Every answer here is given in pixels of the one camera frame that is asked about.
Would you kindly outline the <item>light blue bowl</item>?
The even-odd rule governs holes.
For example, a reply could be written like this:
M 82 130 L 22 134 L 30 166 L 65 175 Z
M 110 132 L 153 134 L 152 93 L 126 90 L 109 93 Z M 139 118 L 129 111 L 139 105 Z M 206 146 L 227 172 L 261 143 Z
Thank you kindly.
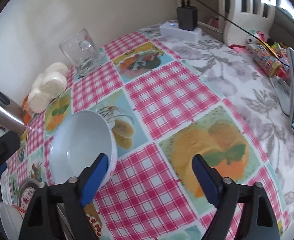
M 49 169 L 54 184 L 77 177 L 99 154 L 108 157 L 107 184 L 116 168 L 118 151 L 107 121 L 98 113 L 84 110 L 67 117 L 54 134 L 49 150 Z

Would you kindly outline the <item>strawberry pattern bowl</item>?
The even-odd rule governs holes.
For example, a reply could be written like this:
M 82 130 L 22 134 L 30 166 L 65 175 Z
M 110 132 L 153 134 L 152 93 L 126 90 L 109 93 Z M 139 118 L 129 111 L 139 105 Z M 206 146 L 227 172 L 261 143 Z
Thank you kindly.
M 0 202 L 0 219 L 8 240 L 19 239 L 25 214 L 26 211 L 21 207 Z

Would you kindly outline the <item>large steel plate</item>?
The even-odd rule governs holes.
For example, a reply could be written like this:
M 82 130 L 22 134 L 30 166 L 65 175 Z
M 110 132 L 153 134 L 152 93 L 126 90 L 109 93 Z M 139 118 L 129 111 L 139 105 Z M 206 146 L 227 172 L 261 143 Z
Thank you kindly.
M 27 179 L 25 179 L 22 182 L 22 185 L 24 185 L 26 183 L 35 184 L 37 186 L 37 189 L 39 188 L 39 186 L 46 185 L 46 182 L 39 182 L 38 180 L 33 179 L 33 178 L 27 178 Z M 72 230 L 71 230 L 71 226 L 69 225 L 69 222 L 67 220 L 67 215 L 66 215 L 66 212 L 65 212 L 65 206 L 63 204 L 60 204 L 60 203 L 59 204 L 56 204 L 56 206 L 57 206 L 57 210 L 58 210 L 58 214 L 59 214 L 59 219 L 60 219 L 60 222 L 62 224 L 62 229 L 63 229 L 63 233 L 65 235 L 65 238 L 66 239 L 75 239 L 74 238 L 74 235 L 72 233 Z

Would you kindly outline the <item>floral rimmed white plate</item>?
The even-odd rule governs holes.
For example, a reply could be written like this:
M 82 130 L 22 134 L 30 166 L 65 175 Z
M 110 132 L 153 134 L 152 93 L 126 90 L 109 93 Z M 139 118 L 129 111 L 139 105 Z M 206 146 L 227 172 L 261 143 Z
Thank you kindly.
M 18 192 L 18 206 L 24 211 L 27 210 L 36 189 L 37 186 L 32 183 L 26 183 L 20 187 L 20 190 Z

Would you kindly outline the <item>stainless thermos jug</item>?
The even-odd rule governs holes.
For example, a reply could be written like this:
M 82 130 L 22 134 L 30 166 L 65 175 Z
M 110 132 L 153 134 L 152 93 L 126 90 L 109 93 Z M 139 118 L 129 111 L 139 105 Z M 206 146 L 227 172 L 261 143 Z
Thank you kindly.
M 23 109 L 11 98 L 0 91 L 0 129 L 13 131 L 19 137 L 23 135 L 25 124 L 23 122 Z

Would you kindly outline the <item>orange snack packet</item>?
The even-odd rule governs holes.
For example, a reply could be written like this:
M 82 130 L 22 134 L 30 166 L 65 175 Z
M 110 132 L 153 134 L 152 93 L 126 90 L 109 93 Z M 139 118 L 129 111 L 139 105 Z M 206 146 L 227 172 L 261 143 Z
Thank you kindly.
M 23 122 L 25 125 L 27 125 L 35 115 L 35 113 L 31 110 L 31 108 L 28 105 L 28 96 L 26 96 L 23 100 L 22 110 L 23 110 Z

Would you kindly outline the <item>bag of white buns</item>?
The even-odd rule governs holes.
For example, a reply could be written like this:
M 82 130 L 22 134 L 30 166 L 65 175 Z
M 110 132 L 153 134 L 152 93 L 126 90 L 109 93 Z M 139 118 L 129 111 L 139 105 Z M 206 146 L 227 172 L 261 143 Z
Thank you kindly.
M 67 88 L 68 67 L 61 62 L 51 64 L 38 75 L 31 86 L 27 104 L 34 113 L 42 113 L 49 103 Z

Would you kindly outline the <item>checkered picture tablecloth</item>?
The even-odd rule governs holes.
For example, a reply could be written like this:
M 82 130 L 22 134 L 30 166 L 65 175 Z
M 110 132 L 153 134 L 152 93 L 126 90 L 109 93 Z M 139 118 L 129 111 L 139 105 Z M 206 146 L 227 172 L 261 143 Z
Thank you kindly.
M 52 182 L 54 134 L 74 113 L 108 122 L 118 160 L 86 207 L 99 239 L 201 239 L 216 210 L 192 171 L 200 154 L 223 177 L 260 182 L 278 229 L 283 211 L 267 156 L 231 102 L 174 51 L 136 31 L 103 46 L 103 65 L 86 77 L 68 72 L 67 90 L 31 119 L 8 161 L 1 193 L 18 206 L 27 178 Z

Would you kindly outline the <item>clear glass mug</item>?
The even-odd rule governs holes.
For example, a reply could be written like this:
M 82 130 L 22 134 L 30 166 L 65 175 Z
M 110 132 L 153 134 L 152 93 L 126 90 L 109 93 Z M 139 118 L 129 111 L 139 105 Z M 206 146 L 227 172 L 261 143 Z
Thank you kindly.
M 103 56 L 95 47 L 86 28 L 60 43 L 59 48 L 80 76 L 86 76 L 102 65 Z

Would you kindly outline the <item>colourful candy roll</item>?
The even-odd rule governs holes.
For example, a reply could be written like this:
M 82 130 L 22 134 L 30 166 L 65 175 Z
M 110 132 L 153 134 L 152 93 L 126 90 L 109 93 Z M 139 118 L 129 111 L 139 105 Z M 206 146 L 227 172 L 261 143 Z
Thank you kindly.
M 282 63 L 262 45 L 256 45 L 253 50 L 253 60 L 269 76 L 277 74 L 282 67 Z

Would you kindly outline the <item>white power strip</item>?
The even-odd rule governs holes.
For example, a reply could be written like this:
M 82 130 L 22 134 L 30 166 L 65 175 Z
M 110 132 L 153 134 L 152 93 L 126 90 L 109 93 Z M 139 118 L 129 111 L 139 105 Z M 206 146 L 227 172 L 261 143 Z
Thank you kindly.
M 178 23 L 166 22 L 159 27 L 162 36 L 169 36 L 180 40 L 198 42 L 202 38 L 202 29 L 196 28 L 193 31 L 180 29 Z

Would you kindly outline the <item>black charger adapter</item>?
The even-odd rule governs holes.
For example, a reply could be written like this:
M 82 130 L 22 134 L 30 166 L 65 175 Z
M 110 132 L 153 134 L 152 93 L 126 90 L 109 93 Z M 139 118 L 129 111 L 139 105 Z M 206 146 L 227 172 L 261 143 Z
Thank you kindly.
M 197 28 L 198 10 L 194 6 L 181 6 L 176 9 L 180 29 L 194 31 Z

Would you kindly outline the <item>white lattice shelf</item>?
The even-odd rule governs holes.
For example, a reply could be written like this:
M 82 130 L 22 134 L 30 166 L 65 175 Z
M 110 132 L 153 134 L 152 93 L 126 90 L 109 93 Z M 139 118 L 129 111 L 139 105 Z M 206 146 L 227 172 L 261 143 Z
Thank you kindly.
M 218 27 L 198 21 L 198 26 L 207 34 L 223 41 L 227 46 L 244 46 L 250 31 L 259 31 L 269 37 L 274 22 L 276 0 L 217 0 Z

